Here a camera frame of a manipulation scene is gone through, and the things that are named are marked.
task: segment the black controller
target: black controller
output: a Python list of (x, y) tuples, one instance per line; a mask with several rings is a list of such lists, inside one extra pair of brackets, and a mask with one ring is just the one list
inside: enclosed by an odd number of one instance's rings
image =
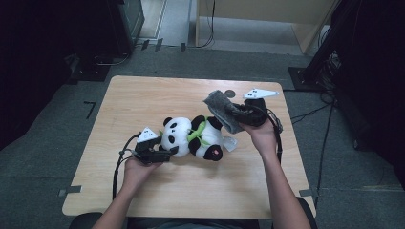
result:
[(169, 151), (154, 150), (156, 144), (160, 144), (161, 136), (155, 139), (143, 141), (137, 143), (135, 151), (133, 151), (134, 157), (144, 165), (150, 165), (156, 162), (167, 162), (170, 160), (170, 156), (175, 155), (179, 147), (170, 149)]
[(226, 109), (229, 115), (232, 115), (236, 121), (249, 126), (259, 127), (265, 123), (267, 119), (267, 107), (265, 100), (247, 99), (245, 104), (239, 105), (233, 103), (236, 109)]

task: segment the black stand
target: black stand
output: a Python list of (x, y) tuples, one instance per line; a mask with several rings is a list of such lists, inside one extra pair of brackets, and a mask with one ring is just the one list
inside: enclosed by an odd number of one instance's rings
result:
[(359, 0), (352, 0), (345, 5), (345, 8), (342, 9), (340, 15), (336, 18), (333, 28), (330, 29), (325, 41), (322, 43), (318, 52), (306, 68), (288, 68), (289, 76), (291, 77), (292, 83), (297, 91), (325, 90), (317, 84), (318, 75), (324, 62), (330, 57), (335, 49), (337, 33), (342, 30), (350, 13), (358, 3)]

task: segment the panda plush toy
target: panda plush toy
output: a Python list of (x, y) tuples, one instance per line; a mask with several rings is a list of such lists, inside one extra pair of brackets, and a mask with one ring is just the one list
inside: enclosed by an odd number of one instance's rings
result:
[(167, 117), (163, 122), (160, 147), (170, 150), (179, 147), (173, 156), (188, 153), (198, 158), (218, 161), (223, 157), (223, 124), (215, 117), (199, 115), (190, 121), (186, 117)]

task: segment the wooden table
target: wooden table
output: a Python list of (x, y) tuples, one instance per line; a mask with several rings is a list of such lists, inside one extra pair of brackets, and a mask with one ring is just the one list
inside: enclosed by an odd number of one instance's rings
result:
[[(208, 94), (233, 90), (234, 103), (253, 88), (280, 92), (266, 98), (267, 106), (282, 121), (284, 131), (282, 166), (292, 190), (308, 190), (309, 184), (289, 119), (282, 88), (277, 83), (223, 81), (184, 78), (115, 76), (104, 97), (96, 123), (75, 173), (73, 186), (80, 193), (67, 195), (63, 213), (77, 216), (104, 212), (112, 201), (113, 173), (118, 152), (128, 138), (146, 126), (155, 133), (168, 117), (211, 115), (203, 100)], [(213, 219), (270, 219), (262, 160), (246, 132), (223, 135), (238, 139), (238, 147), (219, 162), (198, 159), (191, 154), (172, 157), (160, 166), (139, 190), (128, 216)], [(130, 144), (135, 148), (135, 140)], [(119, 170), (118, 189), (123, 178)], [(306, 197), (315, 213), (311, 197)]]

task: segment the panda ear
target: panda ear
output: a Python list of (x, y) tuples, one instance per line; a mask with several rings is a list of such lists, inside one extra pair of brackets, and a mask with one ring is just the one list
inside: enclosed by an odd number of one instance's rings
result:
[(166, 117), (166, 119), (164, 119), (163, 121), (163, 126), (166, 126), (166, 124), (172, 119), (173, 119), (172, 117)]

